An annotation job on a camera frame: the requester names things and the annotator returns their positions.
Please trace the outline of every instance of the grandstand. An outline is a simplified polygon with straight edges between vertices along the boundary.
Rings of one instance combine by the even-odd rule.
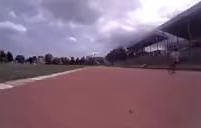
[[[166,51],[165,55],[167,55],[170,45],[173,44],[181,49],[182,55],[184,55],[183,58],[188,63],[201,62],[201,2],[162,24],[128,49],[147,52],[152,52],[152,49],[156,51],[164,50]]]

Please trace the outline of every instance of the stadium roof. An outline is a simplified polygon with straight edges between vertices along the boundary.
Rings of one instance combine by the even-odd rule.
[[[153,31],[152,33],[145,36],[140,41],[138,41],[135,45],[132,45],[128,49],[147,47],[149,45],[152,45],[152,44],[155,44],[155,43],[167,40],[167,39],[168,39],[168,37],[166,35],[164,35],[163,33]]]
[[[201,38],[201,2],[166,22],[159,30],[188,40]]]

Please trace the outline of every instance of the tree line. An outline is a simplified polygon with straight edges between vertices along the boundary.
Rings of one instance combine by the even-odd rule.
[[[54,57],[52,54],[45,56],[25,57],[24,55],[16,55],[15,58],[11,52],[0,50],[0,62],[15,62],[20,64],[48,64],[48,65],[99,65],[104,64],[102,57]]]

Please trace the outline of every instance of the tree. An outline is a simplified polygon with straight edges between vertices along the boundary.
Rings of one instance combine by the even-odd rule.
[[[17,55],[15,60],[18,62],[18,63],[25,63],[25,57],[23,55]]]
[[[45,55],[46,64],[52,64],[52,60],[53,60],[53,55],[52,54],[46,54]]]
[[[79,58],[76,58],[75,64],[80,64],[80,59]]]
[[[71,57],[71,58],[70,58],[70,64],[75,64],[75,59],[74,59],[74,57]]]
[[[114,63],[115,61],[123,61],[126,60],[127,58],[127,50],[120,47],[117,49],[114,49],[112,51],[110,51],[107,55],[106,55],[106,59],[110,62],[110,63]]]
[[[56,65],[59,65],[59,64],[61,64],[61,61],[60,61],[59,58],[54,58],[52,63],[56,64]]]
[[[12,62],[14,61],[14,57],[11,52],[7,52],[7,61]]]
[[[60,60],[61,60],[62,64],[69,64],[70,63],[70,60],[67,57],[61,57]]]
[[[86,62],[85,57],[82,57],[82,58],[80,59],[80,64],[84,65],[84,64],[85,64],[85,62]]]

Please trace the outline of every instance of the cloud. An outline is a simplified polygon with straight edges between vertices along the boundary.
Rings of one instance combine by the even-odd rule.
[[[77,41],[77,39],[76,39],[76,38],[74,38],[74,37],[69,37],[69,40],[74,41],[74,42],[76,42],[76,41]]]
[[[21,24],[15,24],[10,21],[0,22],[0,29],[11,29],[18,32],[26,32],[27,28]]]
[[[81,24],[92,24],[99,13],[88,4],[88,0],[44,0],[42,3],[56,18]]]
[[[104,55],[199,1],[0,0],[0,48],[27,56]]]

